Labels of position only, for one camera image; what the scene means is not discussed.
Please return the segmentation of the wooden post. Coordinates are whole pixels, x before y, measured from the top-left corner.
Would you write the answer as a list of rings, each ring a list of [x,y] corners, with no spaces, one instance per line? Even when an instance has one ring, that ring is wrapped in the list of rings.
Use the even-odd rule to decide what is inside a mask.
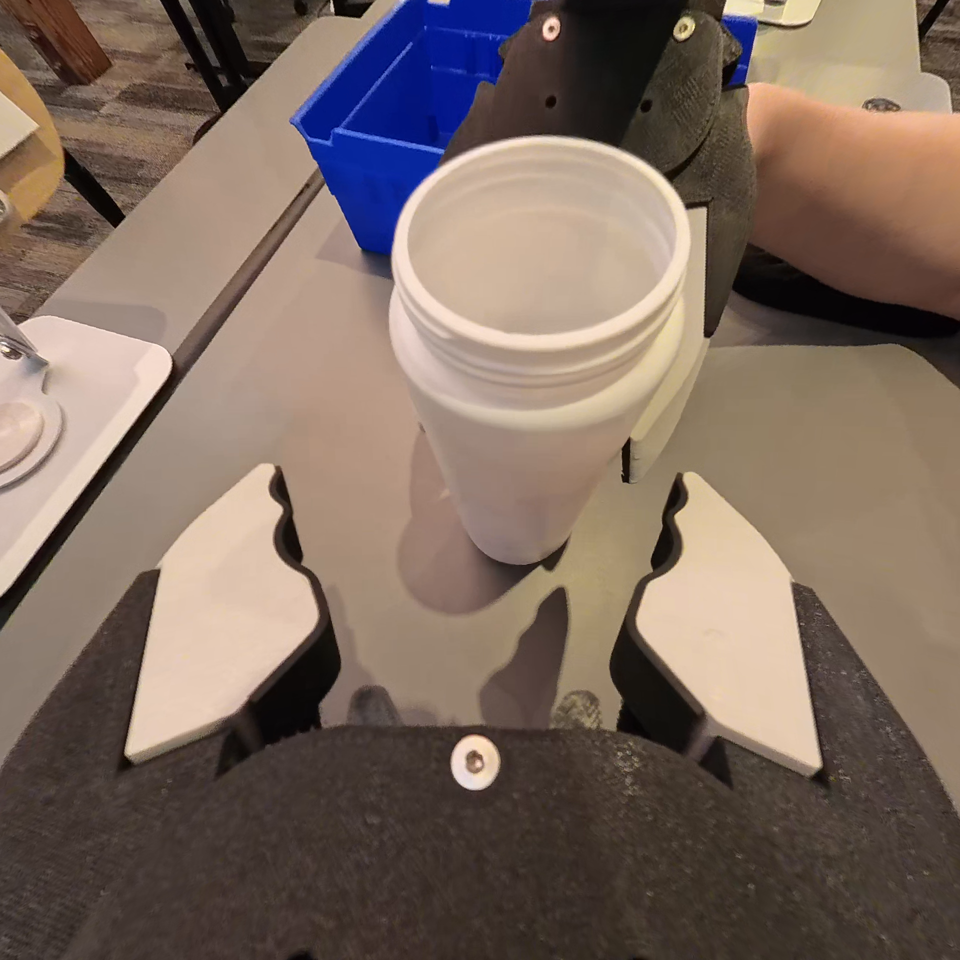
[[[2,1],[2,9],[68,86],[88,86],[113,66],[70,1]]]

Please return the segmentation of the black metal table frame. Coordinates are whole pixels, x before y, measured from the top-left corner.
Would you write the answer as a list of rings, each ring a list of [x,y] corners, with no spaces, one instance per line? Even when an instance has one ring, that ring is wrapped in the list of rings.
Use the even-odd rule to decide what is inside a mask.
[[[228,1],[160,1],[188,56],[187,66],[198,73],[224,114],[258,78],[260,69],[244,51],[234,29]]]

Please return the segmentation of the white stand base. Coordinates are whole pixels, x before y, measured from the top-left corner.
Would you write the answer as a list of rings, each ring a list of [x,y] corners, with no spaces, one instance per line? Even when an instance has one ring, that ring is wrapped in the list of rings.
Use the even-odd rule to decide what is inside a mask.
[[[57,316],[2,313],[1,594],[7,594],[173,371],[162,346]]]

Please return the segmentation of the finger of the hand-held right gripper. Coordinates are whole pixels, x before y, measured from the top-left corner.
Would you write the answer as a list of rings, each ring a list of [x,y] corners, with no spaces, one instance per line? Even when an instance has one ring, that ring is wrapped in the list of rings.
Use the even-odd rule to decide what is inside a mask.
[[[621,450],[625,483],[638,483],[664,451],[687,405],[709,343],[702,322],[685,324],[675,360]]]

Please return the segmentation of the printed instruction sheet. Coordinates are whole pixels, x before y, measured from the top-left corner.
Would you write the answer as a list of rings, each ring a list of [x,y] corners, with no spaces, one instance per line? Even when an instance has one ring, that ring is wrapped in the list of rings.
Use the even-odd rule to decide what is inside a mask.
[[[0,158],[4,160],[14,150],[17,150],[19,145],[30,138],[40,128],[40,124],[3,93],[1,93],[0,102]]]

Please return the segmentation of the blue plastic bin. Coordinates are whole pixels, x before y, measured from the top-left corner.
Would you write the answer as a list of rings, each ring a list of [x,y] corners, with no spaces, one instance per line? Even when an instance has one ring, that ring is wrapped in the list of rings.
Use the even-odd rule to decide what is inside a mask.
[[[391,254],[402,209],[443,163],[499,48],[535,2],[398,2],[292,117],[358,246]],[[746,85],[755,18],[723,14],[742,46],[732,76]]]

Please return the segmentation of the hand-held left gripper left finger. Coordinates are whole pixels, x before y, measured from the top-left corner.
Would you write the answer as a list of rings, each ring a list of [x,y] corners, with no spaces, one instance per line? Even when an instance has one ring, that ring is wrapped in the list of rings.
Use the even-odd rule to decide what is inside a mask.
[[[222,732],[249,754],[320,726],[341,657],[279,466],[258,464],[197,516],[157,571],[128,762]]]

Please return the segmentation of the person's right forearm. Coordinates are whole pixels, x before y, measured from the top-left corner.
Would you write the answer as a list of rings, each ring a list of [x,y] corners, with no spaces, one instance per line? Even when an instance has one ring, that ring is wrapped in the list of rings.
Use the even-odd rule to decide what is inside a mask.
[[[959,319],[959,116],[749,85],[750,241],[844,294]]]

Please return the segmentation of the wooden document board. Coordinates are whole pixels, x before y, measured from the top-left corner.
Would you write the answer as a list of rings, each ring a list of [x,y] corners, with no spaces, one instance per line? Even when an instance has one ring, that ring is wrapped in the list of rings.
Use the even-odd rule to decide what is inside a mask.
[[[1,160],[4,244],[49,204],[65,178],[65,161],[61,139],[46,105],[4,52],[1,92],[39,124],[32,136]]]

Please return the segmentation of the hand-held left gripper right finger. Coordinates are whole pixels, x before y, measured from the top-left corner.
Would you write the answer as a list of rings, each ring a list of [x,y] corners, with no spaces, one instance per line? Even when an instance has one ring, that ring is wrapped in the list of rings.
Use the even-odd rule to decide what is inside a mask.
[[[695,472],[677,474],[661,522],[610,655],[623,707],[648,738],[693,762],[724,741],[817,776],[822,751],[786,565]]]

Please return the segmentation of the white plastic bottle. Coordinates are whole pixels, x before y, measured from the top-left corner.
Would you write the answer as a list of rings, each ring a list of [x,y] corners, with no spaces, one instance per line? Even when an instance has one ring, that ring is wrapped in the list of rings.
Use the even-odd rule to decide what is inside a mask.
[[[536,563],[570,536],[702,323],[688,211],[618,148],[512,138],[441,164],[391,247],[390,342],[470,539]]]

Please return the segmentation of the document stand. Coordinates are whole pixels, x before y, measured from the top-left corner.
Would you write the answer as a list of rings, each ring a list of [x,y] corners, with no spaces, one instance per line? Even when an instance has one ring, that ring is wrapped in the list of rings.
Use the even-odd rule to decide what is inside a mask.
[[[758,23],[780,29],[806,27],[815,18],[820,0],[761,1],[756,13]]]

